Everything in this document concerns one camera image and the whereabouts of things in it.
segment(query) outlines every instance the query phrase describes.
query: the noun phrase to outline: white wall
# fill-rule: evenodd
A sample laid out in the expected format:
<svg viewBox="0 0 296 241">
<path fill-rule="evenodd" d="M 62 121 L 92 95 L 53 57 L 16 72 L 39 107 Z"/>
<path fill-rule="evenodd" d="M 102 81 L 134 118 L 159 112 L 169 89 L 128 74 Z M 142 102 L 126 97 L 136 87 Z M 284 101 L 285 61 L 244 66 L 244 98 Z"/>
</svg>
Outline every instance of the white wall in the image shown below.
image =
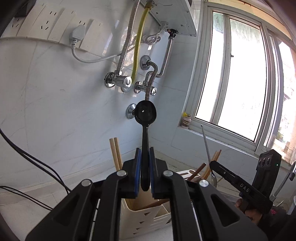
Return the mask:
<svg viewBox="0 0 296 241">
<path fill-rule="evenodd" d="M 108 56 L 121 51 L 125 41 L 131 0 L 48 0 L 81 15 L 97 18 L 102 32 L 93 52 Z M 139 7 L 134 33 L 144 8 Z M 148 16 L 143 34 L 158 32 L 158 23 Z M 152 50 L 143 44 L 140 57 L 149 54 L 159 66 L 168 33 Z M 95 59 L 77 51 L 84 59 Z M 129 104 L 144 99 L 144 93 L 122 93 L 106 88 L 105 75 L 116 69 L 118 58 L 84 64 L 73 58 L 69 47 L 33 39 L 0 40 L 0 126 L 15 144 L 52 166 L 61 176 L 112 159 L 109 138 L 119 137 L 121 153 L 141 146 L 141 126 L 128 120 Z M 133 51 L 127 55 L 123 73 L 131 75 Z M 145 72 L 138 71 L 137 81 Z M 155 86 L 161 89 L 162 79 Z M 152 97 L 157 101 L 160 95 Z M 19 156 L 0 139 L 0 184 L 23 188 L 52 180 Z"/>
<path fill-rule="evenodd" d="M 150 127 L 150 143 L 154 149 L 195 168 L 208 162 L 203 137 L 200 133 L 185 130 L 178 125 L 194 79 L 196 51 L 197 37 L 177 36 L 174 39 L 157 105 L 157 118 Z M 208 138 L 207 142 L 211 155 L 221 149 L 219 162 L 252 183 L 258 162 L 256 157 L 212 138 Z M 286 170 L 281 168 L 274 189 L 280 185 L 285 175 Z M 295 188 L 296 180 L 288 180 L 278 196 L 289 199 Z"/>
</svg>

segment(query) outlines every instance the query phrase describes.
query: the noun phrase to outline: hand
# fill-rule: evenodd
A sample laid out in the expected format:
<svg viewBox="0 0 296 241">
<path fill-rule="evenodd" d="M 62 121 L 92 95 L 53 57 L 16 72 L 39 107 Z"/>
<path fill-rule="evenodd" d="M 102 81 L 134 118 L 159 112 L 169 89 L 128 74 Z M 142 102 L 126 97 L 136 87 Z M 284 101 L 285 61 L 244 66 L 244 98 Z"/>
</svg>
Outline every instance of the hand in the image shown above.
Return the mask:
<svg viewBox="0 0 296 241">
<path fill-rule="evenodd" d="M 235 206 L 239 209 L 242 204 L 242 199 L 238 199 L 235 203 Z M 258 224 L 260 219 L 262 218 L 262 213 L 260 213 L 257 209 L 246 210 L 244 213 L 247 217 L 252 220 L 252 223 Z"/>
</svg>

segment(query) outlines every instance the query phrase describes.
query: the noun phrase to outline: spoon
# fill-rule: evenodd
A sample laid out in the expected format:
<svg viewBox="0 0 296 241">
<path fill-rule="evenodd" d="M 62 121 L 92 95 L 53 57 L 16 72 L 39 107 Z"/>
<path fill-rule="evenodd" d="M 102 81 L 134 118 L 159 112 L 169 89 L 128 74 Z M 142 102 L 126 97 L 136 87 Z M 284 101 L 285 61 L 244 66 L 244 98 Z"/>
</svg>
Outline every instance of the spoon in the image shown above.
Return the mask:
<svg viewBox="0 0 296 241">
<path fill-rule="evenodd" d="M 156 108 L 151 101 L 142 100 L 137 104 L 134 115 L 136 121 L 143 126 L 141 187 L 143 191 L 148 191 L 150 187 L 148 126 L 156 119 Z"/>
</svg>

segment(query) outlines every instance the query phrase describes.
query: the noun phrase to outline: metal spoon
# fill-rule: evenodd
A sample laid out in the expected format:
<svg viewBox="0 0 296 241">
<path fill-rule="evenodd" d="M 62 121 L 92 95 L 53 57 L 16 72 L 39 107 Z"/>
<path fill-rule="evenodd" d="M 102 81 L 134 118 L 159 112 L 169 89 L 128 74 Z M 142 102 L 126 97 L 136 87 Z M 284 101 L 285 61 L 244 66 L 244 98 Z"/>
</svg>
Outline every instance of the metal spoon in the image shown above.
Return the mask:
<svg viewBox="0 0 296 241">
<path fill-rule="evenodd" d="M 203 126 L 201 125 L 202 127 L 202 135 L 204 137 L 204 141 L 205 141 L 205 149 L 207 151 L 207 159 L 209 160 L 209 164 L 211 162 L 211 157 L 210 157 L 210 152 L 209 152 L 209 147 L 207 145 L 207 138 L 205 136 L 205 129 L 203 128 Z M 211 175 L 212 175 L 212 179 L 211 179 L 211 182 L 212 182 L 212 185 L 217 188 L 217 178 L 215 176 L 215 174 L 213 173 L 213 171 L 211 170 Z"/>
<path fill-rule="evenodd" d="M 142 100 L 137 104 L 134 115 L 136 121 L 143 126 L 141 187 L 143 191 L 148 191 L 150 187 L 148 126 L 156 119 L 156 108 L 151 101 Z"/>
</svg>

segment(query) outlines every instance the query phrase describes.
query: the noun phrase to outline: black cable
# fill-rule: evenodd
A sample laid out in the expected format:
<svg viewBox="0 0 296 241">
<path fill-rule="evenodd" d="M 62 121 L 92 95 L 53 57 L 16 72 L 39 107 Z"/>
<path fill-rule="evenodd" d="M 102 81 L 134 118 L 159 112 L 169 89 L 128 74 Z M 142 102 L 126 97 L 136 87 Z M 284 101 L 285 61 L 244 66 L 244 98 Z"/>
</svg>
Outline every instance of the black cable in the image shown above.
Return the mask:
<svg viewBox="0 0 296 241">
<path fill-rule="evenodd" d="M 47 164 L 45 164 L 44 162 L 38 160 L 37 158 L 31 156 L 30 154 L 28 154 L 27 152 L 25 152 L 24 150 L 22 150 L 21 148 L 19 148 L 17 145 L 15 145 L 10 139 L 8 139 L 8 137 L 3 133 L 3 131 L 0 129 L 0 134 L 1 136 L 4 138 L 4 140 L 7 141 L 7 143 L 16 151 L 18 152 L 23 158 L 25 158 L 26 160 L 28 160 L 31 164 L 33 164 L 34 166 L 40 168 L 42 171 L 44 171 L 45 173 L 47 173 L 48 175 L 50 175 L 51 177 L 53 177 L 58 183 L 60 183 L 65 189 L 66 189 L 66 192 L 68 193 L 68 191 L 71 191 L 71 189 L 69 189 L 63 182 L 62 178 L 58 175 L 58 173 L 53 169 L 51 168 L 50 166 L 48 166 Z M 35 160 L 36 162 L 44 165 L 45 167 L 49 168 L 50 170 L 52 170 L 56 175 L 54 176 L 52 173 L 50 173 L 48 170 L 44 169 L 42 166 L 38 165 L 37 163 L 35 163 L 33 160 Z"/>
<path fill-rule="evenodd" d="M 8 187 L 8 186 L 0 186 L 0 188 L 6 190 L 6 191 L 8 191 L 8 192 L 11 192 L 11 193 L 17 194 L 17 195 L 19 195 L 19 196 L 22 196 L 22 197 L 24 197 L 24 198 L 27 198 L 28 200 L 34 202 L 35 204 L 37 204 L 37 205 L 39 205 L 39 206 L 41 206 L 41 207 L 43 207 L 43 208 L 45 208 L 45 209 L 47 209 L 47 210 L 49 210 L 49 211 L 52 210 L 52 207 L 46 205 L 45 203 L 43 203 L 43 202 L 41 202 L 41 201 L 39 201 L 39 200 L 37 200 L 37 199 L 35 199 L 35 198 L 29 196 L 28 194 L 25 194 L 25 193 L 23 193 L 23 192 L 21 192 L 21 191 L 19 191 L 19 190 L 17 190 L 17 189 L 14 189 L 14 188 L 11 188 L 11 187 Z"/>
</svg>

